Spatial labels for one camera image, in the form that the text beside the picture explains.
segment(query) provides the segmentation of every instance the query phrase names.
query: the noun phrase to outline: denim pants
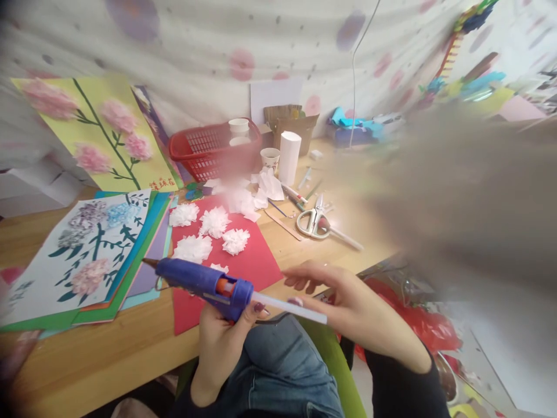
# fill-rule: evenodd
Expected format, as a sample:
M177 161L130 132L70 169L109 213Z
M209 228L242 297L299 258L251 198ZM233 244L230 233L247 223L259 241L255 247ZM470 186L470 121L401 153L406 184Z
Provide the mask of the denim pants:
M299 417L343 418L337 382L308 334L292 316L253 328L238 365L221 392L236 417L261 409Z

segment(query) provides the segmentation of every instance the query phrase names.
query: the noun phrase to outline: scissors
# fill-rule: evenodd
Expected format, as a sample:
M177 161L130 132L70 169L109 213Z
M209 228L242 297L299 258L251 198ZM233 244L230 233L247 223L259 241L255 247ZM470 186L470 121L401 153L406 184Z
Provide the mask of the scissors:
M300 221L304 217L309 217L308 225L305 228L300 224ZM329 236L330 231L319 233L319 220L321 218L327 219L327 217L325 216L325 209L323 207L323 194L320 194L317 198L315 202L315 208L306 210L300 214L300 216L296 220L296 226L304 235L317 239L325 239Z

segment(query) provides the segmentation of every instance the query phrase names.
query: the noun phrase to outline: hand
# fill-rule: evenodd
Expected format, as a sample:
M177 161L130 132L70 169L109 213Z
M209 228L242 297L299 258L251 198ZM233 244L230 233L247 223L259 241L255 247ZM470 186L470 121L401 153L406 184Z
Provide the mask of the hand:
M203 408L215 402L230 376L249 330L258 317L269 312L258 302L250 303L232 326L213 305L206 303L199 320L199 365L191 382L191 400Z
M336 290L335 305L302 296L303 306L327 315L338 333L377 354L392 357L416 373L431 369L427 349L408 324L357 276L335 266L309 260L283 271L285 285L306 293L326 284Z

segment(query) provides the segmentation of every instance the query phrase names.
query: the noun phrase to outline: blue glue gun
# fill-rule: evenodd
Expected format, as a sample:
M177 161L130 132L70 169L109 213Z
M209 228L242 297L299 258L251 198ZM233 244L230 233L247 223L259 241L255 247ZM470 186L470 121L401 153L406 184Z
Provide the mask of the blue glue gun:
M179 258L144 258L143 262L170 286L181 287L209 302L226 320L238 321L254 292L254 285L246 280Z

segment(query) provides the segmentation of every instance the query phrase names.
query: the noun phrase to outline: cable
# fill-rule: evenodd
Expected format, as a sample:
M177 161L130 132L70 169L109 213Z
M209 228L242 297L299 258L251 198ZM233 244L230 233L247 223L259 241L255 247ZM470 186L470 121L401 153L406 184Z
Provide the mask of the cable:
M348 149L352 149L352 138L354 137L354 126L356 125L356 52L358 51L358 48L360 47L360 44L361 44L362 40L366 36L367 30L370 28L371 22L373 21L373 18L375 17L375 14L377 13L377 9L379 8L380 3L381 3L381 0L378 0L377 4L375 5L375 10L373 10L373 14L371 15L370 21L367 24L366 30L364 30L364 33L362 34L362 36L360 38L360 42L358 42L358 44L356 45L356 49L354 50L354 54L352 54L352 79L353 79L353 84L354 84L354 86L353 86L354 87L354 105L352 107L352 109L353 109L352 130L350 132L350 145L348 146Z

